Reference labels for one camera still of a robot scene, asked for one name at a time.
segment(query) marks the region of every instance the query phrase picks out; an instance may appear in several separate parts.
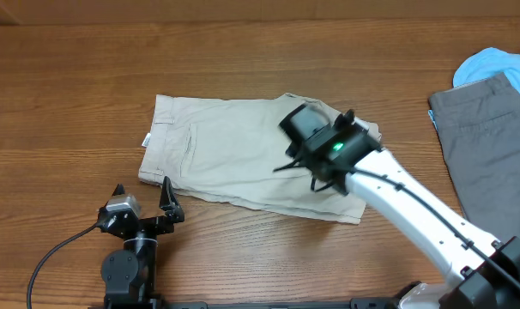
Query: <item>khaki shorts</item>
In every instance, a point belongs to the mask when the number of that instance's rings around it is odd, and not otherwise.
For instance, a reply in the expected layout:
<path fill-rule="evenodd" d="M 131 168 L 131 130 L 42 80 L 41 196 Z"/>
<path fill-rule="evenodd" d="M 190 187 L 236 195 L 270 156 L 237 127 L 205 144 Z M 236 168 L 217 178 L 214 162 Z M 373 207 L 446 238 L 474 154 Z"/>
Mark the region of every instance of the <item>khaki shorts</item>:
<path fill-rule="evenodd" d="M 306 169 L 273 173 L 291 161 L 278 124 L 301 104 L 334 119 L 320 100 L 284 94 L 274 100 L 217 100 L 157 95 L 151 137 L 138 174 L 178 194 L 305 218 L 359 223 L 365 202 L 328 189 L 311 192 Z M 380 138 L 378 126 L 357 119 Z"/>

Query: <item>white tag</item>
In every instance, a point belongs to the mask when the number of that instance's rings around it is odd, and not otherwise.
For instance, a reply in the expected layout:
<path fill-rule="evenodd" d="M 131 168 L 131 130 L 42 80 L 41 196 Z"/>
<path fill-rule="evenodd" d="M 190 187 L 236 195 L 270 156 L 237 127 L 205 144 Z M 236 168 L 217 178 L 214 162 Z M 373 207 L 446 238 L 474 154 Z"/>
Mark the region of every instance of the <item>white tag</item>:
<path fill-rule="evenodd" d="M 151 133 L 146 134 L 146 138 L 143 139 L 142 147 L 147 148 L 149 145 L 149 138 L 151 137 Z"/>

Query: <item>dark gray pants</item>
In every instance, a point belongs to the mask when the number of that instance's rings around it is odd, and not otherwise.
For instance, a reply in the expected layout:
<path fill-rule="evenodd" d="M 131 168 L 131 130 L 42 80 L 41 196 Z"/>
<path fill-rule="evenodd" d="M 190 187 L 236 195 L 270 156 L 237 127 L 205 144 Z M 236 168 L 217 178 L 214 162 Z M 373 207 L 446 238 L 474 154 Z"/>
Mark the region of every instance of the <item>dark gray pants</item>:
<path fill-rule="evenodd" d="M 501 73 L 430 105 L 466 218 L 501 241 L 520 238 L 520 94 Z"/>

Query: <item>folded garment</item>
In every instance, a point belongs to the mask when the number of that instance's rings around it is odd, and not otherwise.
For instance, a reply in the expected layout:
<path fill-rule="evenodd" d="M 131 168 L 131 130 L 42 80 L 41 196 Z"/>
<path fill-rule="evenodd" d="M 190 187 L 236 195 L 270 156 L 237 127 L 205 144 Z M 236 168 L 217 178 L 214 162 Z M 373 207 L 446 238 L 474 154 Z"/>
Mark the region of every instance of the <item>folded garment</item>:
<path fill-rule="evenodd" d="M 334 190 L 311 192 L 306 169 L 273 173 L 291 161 L 278 124 L 308 104 L 334 120 L 320 100 L 284 94 L 274 100 L 218 100 L 157 95 L 151 136 L 138 176 L 210 202 L 229 202 L 284 215 L 357 224 L 366 203 Z M 380 139 L 378 126 L 356 119 Z"/>
<path fill-rule="evenodd" d="M 466 218 L 502 241 L 520 237 L 520 93 L 500 73 L 430 105 Z"/>
<path fill-rule="evenodd" d="M 520 55 L 489 47 L 466 59 L 452 80 L 453 87 L 477 82 L 504 73 L 520 93 Z"/>

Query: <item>silver metal part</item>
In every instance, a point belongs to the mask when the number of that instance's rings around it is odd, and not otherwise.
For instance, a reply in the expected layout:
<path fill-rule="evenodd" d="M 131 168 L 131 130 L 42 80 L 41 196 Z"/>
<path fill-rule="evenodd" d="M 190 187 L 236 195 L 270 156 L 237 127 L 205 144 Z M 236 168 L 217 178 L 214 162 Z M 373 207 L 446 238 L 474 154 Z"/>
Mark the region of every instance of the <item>silver metal part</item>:
<path fill-rule="evenodd" d="M 140 204 L 132 194 L 112 197 L 112 199 L 110 199 L 106 204 L 106 210 L 108 212 L 124 209 L 132 210 L 132 212 L 136 215 L 136 218 L 140 218 L 142 207 L 140 207 Z"/>

